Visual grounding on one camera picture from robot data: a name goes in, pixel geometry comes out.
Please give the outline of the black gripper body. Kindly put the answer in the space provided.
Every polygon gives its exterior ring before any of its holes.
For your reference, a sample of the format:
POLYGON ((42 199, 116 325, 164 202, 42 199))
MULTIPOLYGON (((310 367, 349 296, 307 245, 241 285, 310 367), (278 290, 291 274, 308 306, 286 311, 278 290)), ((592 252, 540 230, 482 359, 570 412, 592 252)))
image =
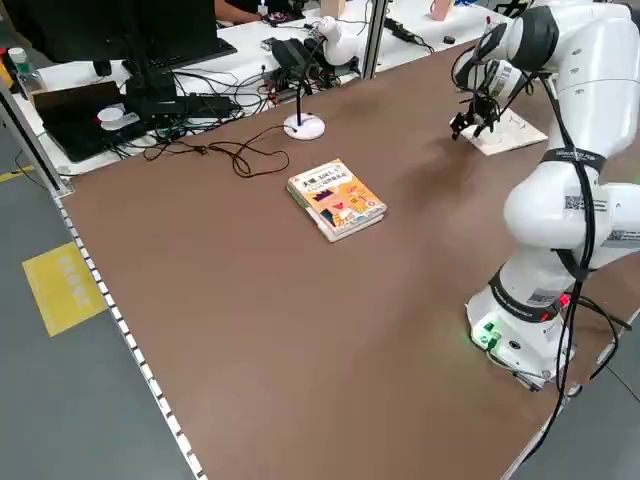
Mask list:
POLYGON ((476 91, 469 101, 467 116, 471 122, 496 122, 500 118, 500 105, 494 97, 476 91))

